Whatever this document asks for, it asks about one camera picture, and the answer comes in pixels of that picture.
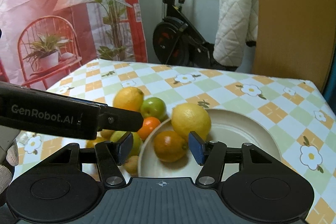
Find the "floral tablecloth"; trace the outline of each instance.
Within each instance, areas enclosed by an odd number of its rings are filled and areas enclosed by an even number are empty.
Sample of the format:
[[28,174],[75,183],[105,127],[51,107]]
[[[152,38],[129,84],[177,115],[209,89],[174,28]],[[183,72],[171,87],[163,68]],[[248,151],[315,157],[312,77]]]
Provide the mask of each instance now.
[[[236,72],[145,63],[93,60],[49,91],[112,105],[122,87],[136,86],[146,97],[165,101],[170,113],[180,103],[242,113],[263,125],[275,139],[282,162],[313,186],[310,224],[336,223],[335,115],[310,81]],[[62,146],[85,141],[21,133],[16,176]]]

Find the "white quilted jacket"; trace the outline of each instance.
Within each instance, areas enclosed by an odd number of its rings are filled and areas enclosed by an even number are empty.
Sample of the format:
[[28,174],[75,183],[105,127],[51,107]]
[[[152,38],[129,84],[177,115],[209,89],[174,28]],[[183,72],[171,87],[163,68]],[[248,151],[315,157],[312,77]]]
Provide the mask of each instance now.
[[219,0],[219,21],[214,59],[239,67],[246,41],[257,41],[258,0]]

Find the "silver screw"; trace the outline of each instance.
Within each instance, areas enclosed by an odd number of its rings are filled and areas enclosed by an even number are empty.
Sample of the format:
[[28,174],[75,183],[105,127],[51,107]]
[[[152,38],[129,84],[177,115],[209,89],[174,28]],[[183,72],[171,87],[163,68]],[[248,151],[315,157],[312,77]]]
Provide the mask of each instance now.
[[204,177],[200,177],[198,179],[198,182],[203,185],[210,185],[215,182],[215,179],[213,177],[204,176]]
[[114,123],[114,119],[113,119],[113,117],[109,117],[109,124],[112,124],[112,123]]
[[106,182],[110,185],[118,185],[123,182],[121,177],[113,176],[106,179]]

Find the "white wall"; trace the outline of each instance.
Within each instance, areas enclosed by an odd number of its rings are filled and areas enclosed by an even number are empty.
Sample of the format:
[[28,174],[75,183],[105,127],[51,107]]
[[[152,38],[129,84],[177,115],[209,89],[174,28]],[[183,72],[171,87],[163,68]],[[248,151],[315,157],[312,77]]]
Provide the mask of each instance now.
[[[143,29],[146,38],[148,62],[159,63],[152,46],[152,35],[155,26],[161,21],[162,0],[139,0]],[[219,0],[185,0],[183,13],[194,24],[197,30],[210,43],[215,42],[218,28]],[[254,49],[247,48],[239,71],[250,72]]]

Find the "brown wooden door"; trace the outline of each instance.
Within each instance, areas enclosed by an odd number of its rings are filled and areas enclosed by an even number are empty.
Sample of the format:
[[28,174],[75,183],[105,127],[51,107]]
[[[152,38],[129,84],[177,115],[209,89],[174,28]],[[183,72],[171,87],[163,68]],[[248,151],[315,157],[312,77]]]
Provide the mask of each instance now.
[[336,0],[259,0],[253,73],[311,80],[322,91],[335,31]]

